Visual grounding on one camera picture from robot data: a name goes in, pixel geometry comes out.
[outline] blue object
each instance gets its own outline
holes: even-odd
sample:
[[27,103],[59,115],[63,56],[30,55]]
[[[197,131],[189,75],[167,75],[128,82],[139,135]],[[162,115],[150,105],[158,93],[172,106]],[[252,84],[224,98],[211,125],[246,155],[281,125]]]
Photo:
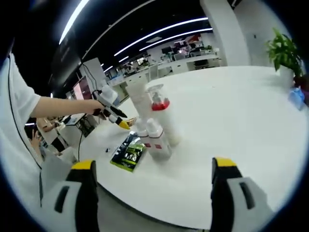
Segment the blue object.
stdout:
[[300,88],[293,88],[288,99],[298,110],[301,110],[305,105],[305,95]]

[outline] person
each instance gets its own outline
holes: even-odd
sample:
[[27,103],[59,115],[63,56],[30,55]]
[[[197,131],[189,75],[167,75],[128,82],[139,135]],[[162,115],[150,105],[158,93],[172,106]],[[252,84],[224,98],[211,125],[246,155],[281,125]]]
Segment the person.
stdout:
[[58,152],[62,152],[65,149],[56,131],[56,127],[59,126],[58,123],[51,122],[48,118],[40,117],[37,118],[36,124],[39,132],[48,145],[54,146]]
[[8,53],[0,62],[0,164],[9,188],[41,224],[49,223],[40,208],[43,159],[26,135],[26,122],[29,117],[93,114],[96,109],[103,108],[96,100],[41,97],[25,83],[12,53]]

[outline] computer monitor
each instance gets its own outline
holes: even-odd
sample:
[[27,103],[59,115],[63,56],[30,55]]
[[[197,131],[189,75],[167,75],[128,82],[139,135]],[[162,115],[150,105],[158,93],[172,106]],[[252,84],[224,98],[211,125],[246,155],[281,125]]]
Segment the computer monitor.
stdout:
[[77,100],[92,99],[91,91],[87,82],[87,78],[84,76],[73,87],[74,98]]
[[172,48],[171,47],[162,48],[162,53],[163,54],[168,54],[170,52],[172,52]]

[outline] ceiling light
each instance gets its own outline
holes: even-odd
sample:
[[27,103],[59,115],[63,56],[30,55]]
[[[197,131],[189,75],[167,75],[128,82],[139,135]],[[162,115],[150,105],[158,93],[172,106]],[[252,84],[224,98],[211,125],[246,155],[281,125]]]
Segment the ceiling light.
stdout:
[[107,70],[104,70],[104,72],[107,72],[109,69],[111,69],[112,68],[112,66],[110,66]]
[[127,56],[127,57],[121,59],[121,60],[119,61],[119,63],[121,63],[122,61],[124,61],[125,59],[128,59],[128,58],[129,58],[129,56]]
[[74,21],[76,20],[79,13],[82,11],[82,9],[85,7],[85,5],[89,2],[89,0],[81,0],[81,2],[78,4],[76,9],[74,10],[73,14],[71,15],[70,19],[68,20],[68,23],[66,27],[64,28],[64,31],[62,32],[59,44],[63,41],[64,37],[66,37],[67,33],[69,32],[70,28],[72,27]]
[[202,31],[208,31],[208,30],[212,30],[212,28],[206,28],[206,29],[201,29],[201,30],[193,30],[193,31],[186,32],[186,33],[182,33],[182,34],[179,34],[179,35],[174,35],[174,36],[169,37],[169,38],[167,38],[167,39],[163,39],[163,40],[160,40],[160,41],[158,41],[158,42],[155,42],[155,43],[153,43],[153,44],[151,44],[151,45],[148,45],[148,46],[146,46],[146,47],[143,47],[142,49],[140,49],[140,51],[145,50],[146,48],[152,47],[152,46],[154,46],[154,45],[156,45],[156,44],[159,44],[159,43],[161,43],[161,42],[164,42],[164,41],[166,41],[166,40],[171,40],[171,39],[177,38],[177,37],[179,37],[179,36],[183,36],[183,35],[187,35],[187,34],[191,34],[191,33],[202,32]]
[[135,42],[131,43],[130,45],[126,46],[125,48],[121,49],[119,52],[117,52],[117,53],[114,55],[114,57],[117,56],[117,55],[119,55],[120,53],[122,53],[123,51],[125,51],[126,49],[128,49],[129,47],[131,47],[131,46],[137,44],[138,42],[140,42],[140,41],[142,41],[142,40],[144,40],[144,39],[146,39],[146,38],[148,38],[148,37],[150,37],[150,36],[153,36],[153,35],[155,35],[155,34],[157,34],[157,33],[159,33],[159,32],[162,32],[162,31],[164,31],[164,30],[167,30],[167,29],[170,29],[170,28],[173,28],[173,27],[177,27],[177,26],[180,26],[180,25],[183,25],[183,24],[194,23],[194,22],[197,22],[197,21],[202,21],[202,20],[207,20],[207,19],[208,19],[207,17],[192,19],[192,20],[188,20],[188,21],[181,22],[181,23],[176,23],[176,24],[171,25],[171,26],[168,26],[168,27],[166,27],[166,28],[162,28],[162,29],[160,29],[160,30],[157,30],[157,31],[155,31],[155,32],[153,32],[153,33],[151,33],[151,34],[149,34],[149,35],[144,36],[143,38],[141,38],[141,39],[139,39],[139,40],[136,40]]

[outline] white table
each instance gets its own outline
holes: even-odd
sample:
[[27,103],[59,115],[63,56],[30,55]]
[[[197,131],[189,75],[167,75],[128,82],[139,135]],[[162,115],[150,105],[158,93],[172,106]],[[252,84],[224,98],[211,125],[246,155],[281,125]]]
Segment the white table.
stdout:
[[[98,182],[121,201],[171,224],[211,226],[211,159],[231,158],[278,211],[306,163],[308,111],[287,101],[281,77],[267,67],[220,67],[152,81],[168,90],[182,142],[165,164],[146,153],[133,173],[110,164],[127,132],[104,122],[81,145],[81,159],[97,161]],[[130,99],[120,109],[137,112]]]

